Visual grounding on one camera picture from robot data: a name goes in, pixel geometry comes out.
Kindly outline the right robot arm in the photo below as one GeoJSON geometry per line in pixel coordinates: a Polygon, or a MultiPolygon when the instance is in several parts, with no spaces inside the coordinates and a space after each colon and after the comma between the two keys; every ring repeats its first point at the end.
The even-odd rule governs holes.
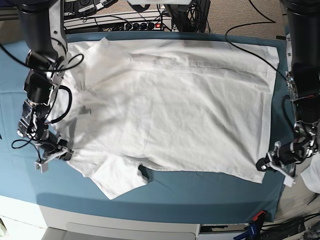
{"type": "Polygon", "coordinates": [[[17,133],[43,149],[43,163],[51,157],[64,161],[71,159],[73,151],[68,142],[53,134],[46,121],[59,89],[70,91],[61,82],[68,66],[68,41],[64,32],[64,1],[27,0],[17,2],[17,12],[24,39],[29,47],[25,63],[29,73],[24,83],[27,98],[17,133]]]}

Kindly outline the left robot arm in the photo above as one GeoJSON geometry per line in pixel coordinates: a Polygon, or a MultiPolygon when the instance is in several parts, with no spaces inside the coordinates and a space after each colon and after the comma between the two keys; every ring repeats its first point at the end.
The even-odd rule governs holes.
{"type": "Polygon", "coordinates": [[[294,112],[290,125],[293,141],[276,142],[274,149],[256,163],[260,172],[281,171],[301,164],[320,149],[320,2],[285,0],[291,42],[291,69],[286,75],[289,100],[294,112]]]}

